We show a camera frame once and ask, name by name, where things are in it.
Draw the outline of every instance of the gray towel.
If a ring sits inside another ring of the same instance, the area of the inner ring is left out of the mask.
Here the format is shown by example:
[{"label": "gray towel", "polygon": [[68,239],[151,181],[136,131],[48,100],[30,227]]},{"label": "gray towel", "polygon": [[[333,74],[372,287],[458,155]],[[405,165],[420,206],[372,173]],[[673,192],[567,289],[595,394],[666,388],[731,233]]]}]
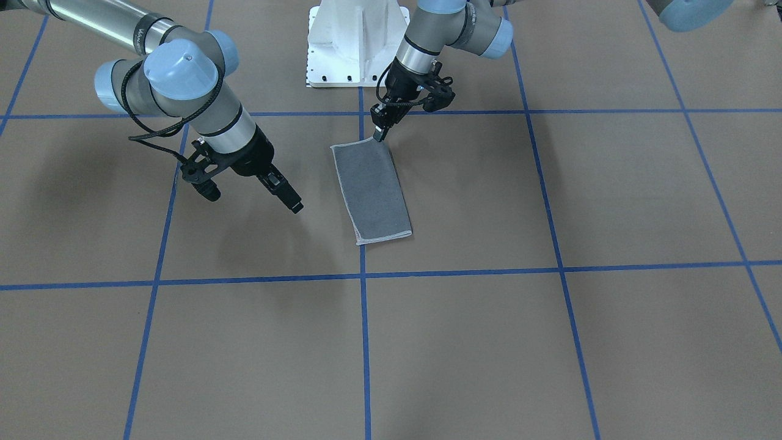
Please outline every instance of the gray towel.
[{"label": "gray towel", "polygon": [[410,218],[388,146],[369,138],[334,145],[332,151],[356,245],[410,236]]}]

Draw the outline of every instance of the light blue joint cap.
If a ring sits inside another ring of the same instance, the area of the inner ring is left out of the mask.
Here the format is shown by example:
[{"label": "light blue joint cap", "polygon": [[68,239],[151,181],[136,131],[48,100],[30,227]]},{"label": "light blue joint cap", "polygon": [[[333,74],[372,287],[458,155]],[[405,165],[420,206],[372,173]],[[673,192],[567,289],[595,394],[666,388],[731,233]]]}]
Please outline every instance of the light blue joint cap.
[{"label": "light blue joint cap", "polygon": [[212,34],[217,44],[220,45],[220,50],[223,51],[223,60],[225,60],[225,76],[228,76],[239,68],[239,50],[236,48],[236,44],[233,39],[223,31],[207,31]]},{"label": "light blue joint cap", "polygon": [[98,67],[95,72],[95,93],[107,109],[117,113],[127,113],[117,99],[117,95],[114,94],[114,86],[111,83],[111,73],[117,61],[119,60],[109,61]]},{"label": "light blue joint cap", "polygon": [[513,24],[506,19],[502,19],[500,28],[497,29],[497,34],[494,35],[489,48],[481,56],[490,60],[496,60],[508,51],[511,47],[511,41],[513,41]]},{"label": "light blue joint cap", "polygon": [[177,101],[198,99],[217,84],[217,67],[198,45],[177,38],[147,55],[144,75],[160,95]]},{"label": "light blue joint cap", "polygon": [[673,0],[660,13],[660,21],[674,32],[688,32],[724,13],[733,0]]},{"label": "light blue joint cap", "polygon": [[467,0],[418,0],[418,7],[433,14],[455,14],[467,5]]}]

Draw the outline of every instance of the black cable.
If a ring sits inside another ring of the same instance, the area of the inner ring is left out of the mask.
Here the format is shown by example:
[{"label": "black cable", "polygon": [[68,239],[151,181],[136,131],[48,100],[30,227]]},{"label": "black cable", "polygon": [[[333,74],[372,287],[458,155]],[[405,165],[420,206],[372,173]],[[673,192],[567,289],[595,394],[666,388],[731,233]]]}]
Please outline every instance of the black cable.
[{"label": "black cable", "polygon": [[188,122],[192,121],[193,119],[196,119],[198,116],[200,116],[204,111],[206,111],[209,106],[214,103],[215,99],[217,99],[217,95],[220,94],[220,90],[223,88],[223,79],[224,74],[223,70],[219,66],[215,66],[217,68],[217,83],[215,84],[214,88],[212,89],[212,92],[209,96],[209,99],[206,100],[206,102],[195,111],[195,113],[183,118],[181,121],[177,122],[176,124],[173,124],[169,127],[166,127],[162,130],[152,130],[151,128],[144,125],[143,122],[141,122],[136,115],[133,114],[131,111],[131,106],[127,101],[127,83],[130,81],[131,76],[139,69],[141,68],[142,64],[144,63],[144,60],[139,61],[138,63],[134,64],[133,67],[131,67],[127,73],[125,73],[124,78],[122,79],[122,86],[120,87],[120,97],[122,98],[122,105],[125,107],[125,111],[127,111],[128,116],[131,117],[133,122],[136,123],[139,127],[143,128],[147,134],[146,135],[136,135],[136,136],[128,136],[128,139],[134,142],[138,142],[142,145],[148,146],[149,148],[153,148],[154,150],[163,151],[164,153],[169,153],[172,156],[176,157],[177,160],[179,160],[181,163],[186,164],[188,162],[188,158],[185,156],[182,156],[180,153],[170,150],[168,148],[155,145],[150,142],[146,142],[144,139],[151,139],[156,137],[161,138],[167,138],[171,137],[173,135],[176,135],[179,133],[180,130],[187,124]]},{"label": "black cable", "polygon": [[415,106],[422,106],[424,105],[424,99],[421,99],[420,101],[416,101],[414,103],[392,103],[391,99],[383,99],[380,97],[380,82],[383,81],[383,78],[386,74],[389,73],[389,70],[391,70],[391,64],[389,64],[388,67],[383,71],[383,73],[380,75],[380,78],[378,78],[378,83],[375,85],[375,96],[377,97],[378,101],[383,103],[383,105],[391,106],[391,107],[415,107]]}]

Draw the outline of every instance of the blue tape grid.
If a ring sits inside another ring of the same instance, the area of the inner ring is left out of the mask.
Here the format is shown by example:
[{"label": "blue tape grid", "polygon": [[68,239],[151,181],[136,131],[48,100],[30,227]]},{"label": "blue tape grid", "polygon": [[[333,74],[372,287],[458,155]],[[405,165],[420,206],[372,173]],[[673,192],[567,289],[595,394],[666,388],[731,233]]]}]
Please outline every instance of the blue tape grid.
[{"label": "blue tape grid", "polygon": [[[503,14],[505,19],[509,20],[508,8],[503,6]],[[557,258],[557,270],[559,272],[559,279],[562,284],[562,293],[565,295],[565,307],[568,309],[568,318],[570,320],[570,330],[573,335],[573,344],[576,347],[576,357],[579,361],[579,369],[581,371],[581,381],[583,382],[584,395],[586,397],[586,406],[589,409],[590,420],[592,422],[592,431],[594,433],[595,440],[600,440],[600,426],[597,422],[597,413],[594,408],[594,401],[592,399],[592,388],[589,383],[589,374],[587,373],[587,364],[584,361],[583,350],[581,349],[581,338],[579,336],[579,327],[576,324],[576,314],[573,311],[573,305],[570,300],[570,289],[568,288],[568,279],[565,274],[565,266],[562,264],[562,255],[559,248],[559,240],[557,238],[557,230],[554,226],[554,217],[551,214],[551,203],[548,199],[548,191],[546,190],[546,179],[543,175],[543,166],[540,163],[540,155],[537,148],[537,141],[535,139],[535,128],[533,126],[532,115],[529,113],[529,103],[527,102],[527,94],[524,89],[524,77],[522,75],[522,68],[518,62],[518,53],[516,52],[515,40],[511,40],[511,53],[513,55],[513,63],[516,68],[516,77],[518,79],[518,90],[522,95],[522,102],[524,103],[525,119],[527,123],[527,129],[529,130],[529,141],[532,143],[533,156],[535,157],[535,168],[537,168],[538,177],[540,178],[540,192],[543,194],[543,204],[546,207],[546,216],[548,217],[548,227],[551,231],[551,242],[554,245],[554,254]]]},{"label": "blue tape grid", "polygon": [[[158,262],[156,266],[154,280],[137,280],[137,281],[109,281],[109,282],[95,282],[95,283],[38,283],[38,284],[12,284],[12,285],[0,285],[0,291],[9,290],[44,290],[44,289],[74,289],[74,288],[100,288],[100,287],[152,287],[150,294],[149,307],[147,317],[145,321],[144,334],[142,337],[142,345],[139,351],[138,365],[136,369],[133,391],[131,393],[131,401],[128,407],[128,414],[126,420],[126,426],[124,431],[124,439],[128,440],[131,435],[133,417],[135,414],[135,405],[138,401],[138,391],[141,385],[143,365],[145,361],[146,347],[149,342],[149,331],[152,325],[152,316],[154,313],[157,291],[160,286],[181,286],[181,285],[197,285],[197,284],[226,284],[226,283],[277,283],[277,282],[299,282],[299,281],[312,281],[312,280],[360,280],[361,282],[361,315],[362,315],[362,341],[363,341],[363,353],[364,353],[364,420],[365,420],[365,437],[367,440],[371,440],[371,405],[370,405],[370,363],[369,363],[369,335],[368,335],[368,304],[367,304],[367,279],[380,279],[380,278],[404,278],[404,277],[429,277],[429,276],[499,276],[499,275],[515,275],[515,274],[530,274],[530,273],[559,273],[563,294],[565,295],[565,304],[568,309],[570,318],[574,345],[576,346],[576,354],[579,359],[579,367],[581,369],[584,391],[587,399],[587,403],[590,409],[590,416],[592,419],[594,435],[597,440],[600,438],[600,431],[597,423],[597,416],[594,410],[594,403],[591,398],[590,385],[586,370],[586,364],[583,358],[583,353],[580,347],[578,327],[576,325],[575,314],[572,310],[572,303],[570,301],[569,289],[567,285],[567,279],[565,274],[568,272],[606,272],[606,271],[631,271],[631,270],[659,270],[659,269],[698,269],[698,268],[713,268],[713,267],[745,267],[752,286],[755,289],[755,293],[758,296],[758,300],[762,306],[766,319],[769,322],[769,327],[773,332],[773,335],[777,341],[777,345],[782,352],[782,341],[777,331],[776,325],[769,313],[769,309],[766,305],[765,299],[762,295],[762,291],[757,284],[754,273],[752,271],[753,266],[777,266],[782,265],[782,260],[765,260],[765,261],[749,261],[741,242],[734,228],[734,224],[730,219],[730,215],[727,210],[727,206],[722,198],[719,187],[717,186],[716,179],[708,165],[708,160],[701,147],[698,139],[697,132],[692,125],[690,115],[691,113],[782,113],[782,108],[755,108],[755,109],[688,109],[685,107],[682,100],[679,89],[676,86],[676,82],[673,78],[671,70],[665,55],[662,52],[662,48],[659,44],[657,36],[654,32],[648,14],[646,13],[643,4],[638,0],[641,12],[644,15],[647,26],[651,33],[651,36],[655,42],[658,50],[658,54],[665,66],[666,73],[669,75],[669,80],[674,88],[676,97],[679,101],[679,109],[561,109],[561,110],[532,110],[529,109],[529,105],[526,100],[526,92],[524,89],[521,67],[518,62],[518,54],[515,49],[515,44],[511,43],[511,49],[514,57],[514,63],[519,83],[519,91],[522,94],[522,101],[524,102],[523,110],[442,110],[437,114],[523,114],[526,116],[526,122],[529,129],[530,140],[533,144],[533,155],[535,157],[536,168],[540,177],[541,192],[543,194],[544,204],[547,209],[547,216],[550,226],[552,244],[554,245],[554,252],[557,257],[557,267],[550,268],[531,268],[531,269],[477,269],[477,270],[454,270],[454,271],[418,271],[418,272],[367,272],[366,270],[366,249],[364,246],[360,247],[360,273],[348,273],[348,274],[324,274],[324,275],[311,275],[311,276],[267,276],[267,277],[245,277],[245,278],[222,278],[222,279],[199,279],[199,280],[162,280],[161,272],[163,267],[163,260],[165,257],[165,250],[167,245],[168,233],[170,230],[170,222],[173,215],[174,202],[176,199],[176,178],[178,170],[174,173],[174,182],[172,183],[169,207],[167,210],[166,222],[163,228],[163,236],[161,238],[160,250],[158,255]],[[206,15],[205,29],[208,29],[211,22],[211,16],[213,11],[213,0],[210,0],[209,8]],[[507,9],[504,10],[504,15],[508,17]],[[13,107],[16,103],[18,95],[20,93],[22,84],[30,68],[34,55],[38,49],[41,38],[46,28],[48,17],[45,16],[41,22],[38,35],[35,39],[33,47],[30,50],[30,55],[27,57],[27,61],[24,65],[20,79],[16,84],[11,101],[4,115],[0,115],[0,135],[5,130],[5,126],[10,120],[25,120],[25,119],[101,119],[101,118],[122,118],[127,117],[122,114],[37,114],[37,115],[14,115]],[[359,110],[358,111],[323,111],[323,112],[253,112],[251,113],[255,117],[301,117],[301,116],[351,116],[359,117],[359,139],[364,138],[364,91],[359,88]],[[734,236],[734,240],[741,254],[741,261],[714,261],[714,262],[702,262],[702,263],[682,263],[682,264],[657,264],[657,265],[604,265],[604,266],[574,266],[565,267],[562,264],[561,254],[559,251],[558,240],[556,236],[556,229],[554,227],[554,219],[551,216],[551,206],[548,200],[548,195],[545,186],[545,179],[543,176],[543,170],[540,165],[540,155],[537,151],[537,145],[533,130],[533,123],[531,115],[533,114],[623,114],[623,113],[635,113],[635,114],[648,114],[648,113],[669,113],[669,114],[683,114],[687,120],[687,124],[693,135],[693,139],[698,148],[698,152],[701,155],[701,159],[704,163],[708,176],[712,182],[712,187],[715,190],[715,194],[720,202],[720,206],[723,209],[726,220],[730,227],[731,233]],[[411,111],[413,115],[437,115],[427,114],[422,111]],[[181,150],[183,151],[186,145],[187,128],[183,133]]]},{"label": "blue tape grid", "polygon": [[668,79],[671,81],[673,91],[676,93],[676,99],[679,101],[679,106],[681,107],[684,119],[687,121],[687,126],[690,128],[692,139],[695,142],[695,146],[698,148],[698,154],[701,156],[701,161],[703,161],[703,166],[706,169],[706,173],[708,174],[708,179],[712,183],[712,188],[714,189],[714,194],[717,196],[717,200],[719,201],[719,206],[723,209],[725,220],[730,227],[730,233],[733,234],[736,247],[738,248],[739,254],[741,255],[741,260],[744,263],[744,267],[747,269],[747,275],[749,275],[749,279],[752,282],[752,287],[755,289],[755,295],[758,297],[763,314],[766,316],[766,321],[769,323],[771,333],[773,334],[774,339],[777,341],[777,348],[779,348],[780,353],[782,353],[782,338],[780,338],[779,330],[777,330],[777,325],[774,323],[774,319],[771,316],[768,305],[766,304],[766,299],[763,297],[763,292],[760,290],[758,281],[755,279],[755,273],[752,271],[752,265],[747,258],[746,252],[744,252],[744,246],[742,246],[741,240],[739,240],[736,227],[734,226],[733,220],[731,219],[730,213],[728,212],[728,207],[725,203],[725,200],[723,199],[722,193],[719,191],[719,187],[717,186],[717,180],[715,179],[714,173],[712,172],[712,167],[708,164],[708,159],[706,158],[706,153],[703,150],[703,146],[701,145],[701,140],[698,138],[698,134],[695,131],[695,126],[693,125],[692,119],[690,118],[690,111],[684,105],[684,99],[682,99],[682,95],[679,92],[679,87],[676,85],[676,80],[673,78],[673,73],[670,66],[668,65],[668,60],[665,58],[665,54],[662,52],[660,41],[657,39],[655,29],[651,25],[649,15],[644,8],[644,3],[641,0],[637,0],[637,3],[641,13],[644,15],[644,20],[646,20],[646,25],[649,28],[651,38],[655,42],[655,47],[657,48],[657,52],[660,55],[660,59],[662,60],[662,65],[665,67],[665,72],[668,74]]},{"label": "blue tape grid", "polygon": [[16,99],[19,98],[19,92],[22,90],[22,84],[24,83],[24,78],[27,77],[27,72],[30,69],[30,65],[33,63],[33,58],[35,57],[35,53],[38,51],[38,45],[41,44],[41,38],[44,36],[44,31],[46,30],[46,24],[48,23],[48,16],[44,16],[44,19],[41,21],[41,28],[38,29],[38,35],[35,37],[35,42],[33,43],[32,49],[30,49],[30,55],[27,56],[27,61],[24,63],[24,68],[22,69],[22,74],[19,76],[19,80],[16,82],[16,87],[13,89],[13,95],[11,95],[11,101],[8,103],[8,108],[5,109],[5,116],[2,118],[2,121],[0,121],[0,136],[2,136],[2,133],[5,131],[5,125],[8,124],[8,120],[11,118],[11,112],[13,112],[13,106],[16,105]]},{"label": "blue tape grid", "polygon": [[[204,24],[204,30],[209,30],[209,25],[212,20],[212,10],[214,7],[214,0],[209,1],[209,8],[206,11],[206,22]],[[185,125],[182,130],[182,138],[179,146],[179,153],[185,153],[185,147],[188,142],[189,125]],[[160,275],[163,273],[163,260],[166,257],[166,245],[168,244],[168,233],[171,228],[171,218],[174,216],[174,202],[177,199],[177,177],[179,176],[179,163],[174,168],[174,178],[171,183],[171,193],[168,198],[168,209],[166,211],[166,223],[163,227],[163,236],[160,239],[160,250],[157,256],[157,265],[155,267],[155,279],[152,281],[152,292],[149,294],[149,307],[147,308],[147,316],[144,322],[144,334],[142,335],[141,347],[138,350],[138,362],[136,364],[136,374],[133,380],[133,388],[131,391],[131,401],[127,406],[127,419],[125,420],[125,430],[123,433],[123,440],[130,440],[131,432],[133,429],[133,419],[135,417],[136,402],[138,401],[138,391],[141,388],[142,374],[144,373],[144,361],[146,360],[146,349],[149,343],[149,332],[152,329],[152,317],[155,313],[155,303],[157,302],[157,292],[160,288]]]}]

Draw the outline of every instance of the black gripper mount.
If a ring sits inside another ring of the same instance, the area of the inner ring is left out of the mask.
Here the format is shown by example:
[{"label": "black gripper mount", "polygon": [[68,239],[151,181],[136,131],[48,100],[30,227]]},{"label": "black gripper mount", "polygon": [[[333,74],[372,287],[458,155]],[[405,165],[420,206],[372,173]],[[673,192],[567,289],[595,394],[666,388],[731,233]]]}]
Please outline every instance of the black gripper mount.
[{"label": "black gripper mount", "polygon": [[241,149],[234,153],[221,154],[212,150],[208,143],[199,139],[194,140],[191,145],[195,151],[188,157],[187,163],[179,167],[182,171],[182,179],[192,184],[198,194],[204,196],[208,201],[217,201],[221,194],[212,178],[231,167],[248,152]]},{"label": "black gripper mount", "polygon": [[437,61],[429,73],[426,75],[412,74],[413,81],[424,88],[429,94],[423,99],[424,111],[428,113],[442,110],[449,106],[456,97],[456,93],[450,85],[454,83],[452,77],[441,78],[440,69],[443,64]]}]

